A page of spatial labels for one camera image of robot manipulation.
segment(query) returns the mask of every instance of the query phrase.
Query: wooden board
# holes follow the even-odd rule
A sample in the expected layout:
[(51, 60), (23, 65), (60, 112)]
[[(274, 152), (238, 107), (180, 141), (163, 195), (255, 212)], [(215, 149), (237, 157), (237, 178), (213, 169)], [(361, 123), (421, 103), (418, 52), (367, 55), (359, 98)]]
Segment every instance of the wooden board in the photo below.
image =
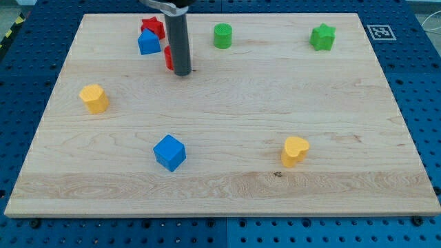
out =
[[(151, 16), (84, 16), (7, 216), (440, 213), (356, 14), (189, 14), (194, 71), (182, 78), (162, 53), (139, 54)], [(234, 29), (227, 50), (212, 45), (220, 22)], [(337, 27), (330, 52), (309, 45), (322, 22)], [(78, 97), (91, 83), (110, 100), (103, 114)], [(187, 150), (174, 173), (152, 152), (168, 133)], [(291, 169), (280, 162), (288, 136), (311, 144)]]

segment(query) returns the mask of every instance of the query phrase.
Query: blue cube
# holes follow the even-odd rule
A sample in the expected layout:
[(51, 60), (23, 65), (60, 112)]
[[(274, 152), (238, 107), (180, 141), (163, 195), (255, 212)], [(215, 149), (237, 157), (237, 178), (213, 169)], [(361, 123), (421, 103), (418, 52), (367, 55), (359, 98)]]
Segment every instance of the blue cube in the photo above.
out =
[(184, 144), (167, 135), (155, 147), (153, 152), (156, 161), (162, 164), (165, 168), (174, 172), (174, 170), (187, 158), (185, 155)]
[(159, 45), (159, 38), (152, 31), (147, 28), (141, 33), (138, 38), (139, 51), (142, 55), (151, 54), (161, 51), (161, 46)]

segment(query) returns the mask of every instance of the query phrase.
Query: blue pegboard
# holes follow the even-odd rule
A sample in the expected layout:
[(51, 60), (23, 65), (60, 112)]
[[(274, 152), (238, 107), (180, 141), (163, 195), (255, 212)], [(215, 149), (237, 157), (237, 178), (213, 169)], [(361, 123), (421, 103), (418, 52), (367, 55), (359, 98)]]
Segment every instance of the blue pegboard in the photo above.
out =
[[(0, 62), (3, 213), (61, 66), (85, 13), (156, 12), (136, 0), (39, 0)], [(190, 12), (355, 12), (389, 25), (368, 37), (437, 191), (441, 189), (441, 59), (402, 0), (198, 0)], [(200, 218), (11, 220), (0, 247), (441, 247), (441, 218)]]

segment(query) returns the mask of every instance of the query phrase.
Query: red star block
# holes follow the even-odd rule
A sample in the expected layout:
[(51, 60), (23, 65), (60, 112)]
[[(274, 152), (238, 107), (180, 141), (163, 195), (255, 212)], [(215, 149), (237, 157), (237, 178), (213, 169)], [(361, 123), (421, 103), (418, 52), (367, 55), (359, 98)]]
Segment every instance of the red star block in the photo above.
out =
[(165, 38), (164, 24), (161, 21), (158, 21), (156, 17), (152, 17), (150, 19), (143, 19), (141, 32), (144, 31), (144, 29), (146, 28), (152, 31), (154, 34), (156, 34), (159, 39)]

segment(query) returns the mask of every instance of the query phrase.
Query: toy block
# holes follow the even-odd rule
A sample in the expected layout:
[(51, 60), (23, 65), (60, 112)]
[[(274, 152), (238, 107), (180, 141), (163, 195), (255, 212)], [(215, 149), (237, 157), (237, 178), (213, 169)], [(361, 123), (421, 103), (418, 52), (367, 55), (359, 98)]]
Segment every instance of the toy block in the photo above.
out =
[(156, 161), (171, 172), (174, 172), (174, 170), (187, 158), (185, 155), (184, 144), (169, 134), (153, 147), (153, 152)]
[(219, 23), (214, 26), (214, 46), (220, 49), (227, 49), (232, 46), (233, 28), (226, 23)]
[(309, 150), (309, 143), (300, 137), (288, 137), (285, 141), (285, 146), (282, 151), (282, 164), (285, 167), (291, 168), (297, 162), (305, 159)]
[(162, 21), (158, 21), (156, 17), (152, 17), (150, 19), (143, 19), (142, 22), (143, 25), (141, 26), (141, 32), (147, 28), (156, 34), (159, 39), (165, 38), (164, 24)]
[(109, 106), (109, 99), (100, 85), (85, 86), (79, 96), (91, 114), (104, 112)]
[(161, 51), (158, 37), (148, 29), (145, 29), (139, 36), (138, 45), (142, 55)]
[(172, 51), (170, 51), (169, 45), (164, 48), (164, 56), (165, 56), (165, 66), (167, 66), (169, 70), (173, 70)]
[(316, 51), (330, 50), (335, 38), (336, 28), (329, 27), (328, 25), (322, 23), (322, 25), (312, 30), (309, 42), (314, 46)]

